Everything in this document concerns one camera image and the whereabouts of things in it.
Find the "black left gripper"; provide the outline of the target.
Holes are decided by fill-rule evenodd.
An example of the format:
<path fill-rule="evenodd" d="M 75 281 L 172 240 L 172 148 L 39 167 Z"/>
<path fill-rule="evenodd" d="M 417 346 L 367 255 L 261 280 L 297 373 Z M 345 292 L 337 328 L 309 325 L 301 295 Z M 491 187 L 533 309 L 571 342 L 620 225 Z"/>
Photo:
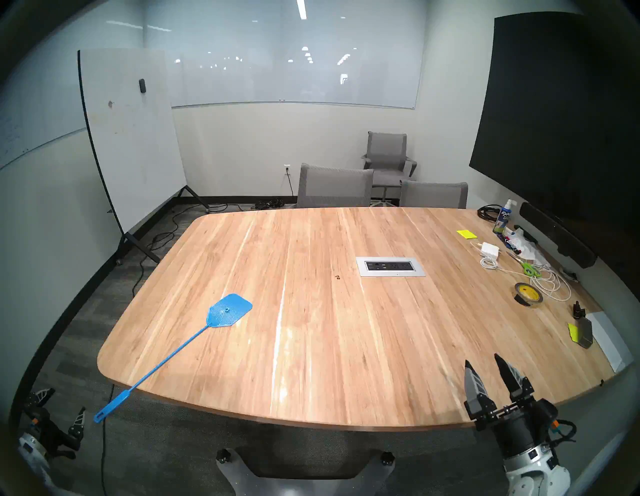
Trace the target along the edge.
<path fill-rule="evenodd" d="M 75 460 L 84 437 L 86 408 L 81 407 L 67 432 L 61 430 L 44 408 L 55 392 L 56 389 L 51 387 L 33 391 L 27 396 L 27 407 L 30 408 L 29 435 L 42 446 L 48 460 L 57 457 Z"/>

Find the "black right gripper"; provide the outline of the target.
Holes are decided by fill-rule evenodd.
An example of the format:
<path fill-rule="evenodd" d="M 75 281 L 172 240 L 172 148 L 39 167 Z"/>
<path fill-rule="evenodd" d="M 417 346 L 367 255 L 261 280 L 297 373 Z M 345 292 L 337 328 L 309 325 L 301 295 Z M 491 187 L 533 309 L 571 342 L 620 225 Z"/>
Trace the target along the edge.
<path fill-rule="evenodd" d="M 528 377 L 495 353 L 494 358 L 512 404 L 497 409 L 487 389 L 468 360 L 465 360 L 465 409 L 475 430 L 490 431 L 503 458 L 513 458 L 542 443 L 533 416 L 534 389 Z"/>

